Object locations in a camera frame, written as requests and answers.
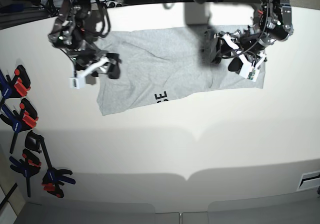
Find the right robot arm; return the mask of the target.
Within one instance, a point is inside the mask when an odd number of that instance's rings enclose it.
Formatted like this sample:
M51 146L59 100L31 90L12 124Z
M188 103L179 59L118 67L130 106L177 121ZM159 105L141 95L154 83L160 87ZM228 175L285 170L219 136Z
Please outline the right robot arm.
M97 30L86 28L86 20L92 14L92 0L63 0L48 40L61 50L71 61L72 76L78 72L94 77L107 75L110 79L120 77L120 56L100 49L96 44L111 31L111 22L100 0L94 0L98 7Z

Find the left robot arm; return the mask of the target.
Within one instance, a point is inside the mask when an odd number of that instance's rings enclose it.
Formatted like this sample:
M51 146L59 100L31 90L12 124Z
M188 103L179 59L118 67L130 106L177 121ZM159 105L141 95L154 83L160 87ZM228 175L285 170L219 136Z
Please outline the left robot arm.
M294 32L290 0L260 0L259 21L244 30L215 34L216 48L212 64L231 59L231 72L238 72L245 61L253 70L266 62L265 49L276 41L286 41Z

